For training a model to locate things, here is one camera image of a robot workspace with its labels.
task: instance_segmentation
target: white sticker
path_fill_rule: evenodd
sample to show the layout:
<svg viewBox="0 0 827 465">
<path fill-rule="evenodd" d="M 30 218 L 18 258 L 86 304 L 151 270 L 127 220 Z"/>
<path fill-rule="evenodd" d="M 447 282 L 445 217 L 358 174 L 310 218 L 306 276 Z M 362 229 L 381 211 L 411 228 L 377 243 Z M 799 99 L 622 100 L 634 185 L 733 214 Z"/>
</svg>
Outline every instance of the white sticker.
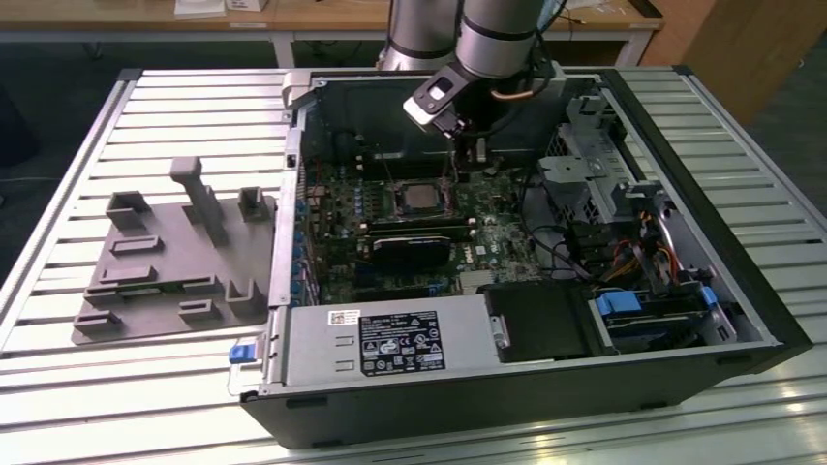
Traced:
<svg viewBox="0 0 827 465">
<path fill-rule="evenodd" d="M 359 310 L 333 310 L 327 312 L 330 326 L 355 325 L 359 323 Z"/>
</svg>

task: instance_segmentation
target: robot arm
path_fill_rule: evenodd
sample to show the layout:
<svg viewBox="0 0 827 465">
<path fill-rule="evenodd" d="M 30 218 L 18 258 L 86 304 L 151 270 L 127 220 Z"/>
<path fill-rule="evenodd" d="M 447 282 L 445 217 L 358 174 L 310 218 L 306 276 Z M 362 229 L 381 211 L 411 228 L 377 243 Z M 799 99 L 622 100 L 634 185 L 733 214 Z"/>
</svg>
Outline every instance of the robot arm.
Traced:
<svg viewBox="0 0 827 465">
<path fill-rule="evenodd" d="M 545 3 L 545 0 L 466 0 L 458 21 L 458 15 L 446 7 L 449 4 L 458 7 L 454 0 L 394 1 L 383 69 L 429 69 L 435 62 L 450 60 L 454 36 L 447 31 L 450 27 L 457 30 L 459 22 L 457 61 L 439 69 L 403 106 L 423 129 L 434 127 L 451 139 L 470 128 L 485 130 L 493 118 L 479 117 L 479 113 L 498 107 L 497 101 L 530 95 L 531 91 L 503 94 L 495 86 L 526 69 Z M 435 4 L 447 11 L 433 13 L 430 7 L 437 8 Z"/>
</svg>

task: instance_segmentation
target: motherboard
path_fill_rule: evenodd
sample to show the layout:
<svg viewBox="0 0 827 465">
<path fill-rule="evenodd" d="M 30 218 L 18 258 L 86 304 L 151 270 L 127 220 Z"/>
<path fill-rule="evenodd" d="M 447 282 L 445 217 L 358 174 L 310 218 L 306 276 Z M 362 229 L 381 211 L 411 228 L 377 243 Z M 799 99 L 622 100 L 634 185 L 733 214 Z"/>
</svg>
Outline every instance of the motherboard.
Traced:
<svg viewBox="0 0 827 465">
<path fill-rule="evenodd" d="M 459 173 L 442 159 L 441 177 L 411 177 L 407 166 L 402 178 L 390 160 L 374 171 L 367 162 L 311 166 L 321 303 L 473 295 L 481 286 L 541 278 L 518 212 L 519 170 Z"/>
</svg>

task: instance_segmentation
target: black cover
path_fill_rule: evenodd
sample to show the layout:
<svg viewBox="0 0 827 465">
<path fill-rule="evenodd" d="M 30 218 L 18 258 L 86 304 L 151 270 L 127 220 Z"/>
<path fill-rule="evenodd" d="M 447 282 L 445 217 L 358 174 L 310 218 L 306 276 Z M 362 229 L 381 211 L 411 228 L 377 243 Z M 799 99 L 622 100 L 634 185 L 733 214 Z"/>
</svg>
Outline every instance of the black cover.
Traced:
<svg viewBox="0 0 827 465">
<path fill-rule="evenodd" d="M 566 281 L 505 283 L 483 288 L 489 314 L 503 318 L 511 340 L 511 346 L 499 351 L 502 361 L 602 354 L 587 292 L 586 285 Z"/>
</svg>

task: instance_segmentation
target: workbench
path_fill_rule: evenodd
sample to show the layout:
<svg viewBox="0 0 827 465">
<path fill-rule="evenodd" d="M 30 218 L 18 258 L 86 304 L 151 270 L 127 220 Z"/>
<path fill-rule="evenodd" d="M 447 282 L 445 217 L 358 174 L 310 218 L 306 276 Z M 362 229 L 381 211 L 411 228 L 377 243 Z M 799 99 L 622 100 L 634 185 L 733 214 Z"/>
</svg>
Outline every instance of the workbench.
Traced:
<svg viewBox="0 0 827 465">
<path fill-rule="evenodd" d="M 297 66 L 297 41 L 383 41 L 389 0 L 270 0 L 261 13 L 175 20 L 174 0 L 7 0 L 0 2 L 0 43 L 270 42 L 278 65 Z M 629 0 L 571 11 L 547 41 L 622 43 L 617 64 L 637 65 L 663 20 Z"/>
<path fill-rule="evenodd" d="M 126 72 L 0 291 L 3 462 L 411 465 L 554 463 L 565 456 L 566 463 L 734 464 L 825 453 L 826 220 L 693 75 L 671 68 L 621 72 L 815 343 L 809 352 L 674 408 L 341 449 L 285 449 L 238 406 L 261 366 L 229 381 L 229 350 L 261 327 L 102 346 L 70 341 L 112 192 L 140 190 L 150 203 L 183 202 L 166 173 L 174 156 L 199 156 L 205 183 L 221 198 L 247 186 L 279 196 L 285 70 Z M 633 143 L 631 151 L 655 176 Z"/>
</svg>

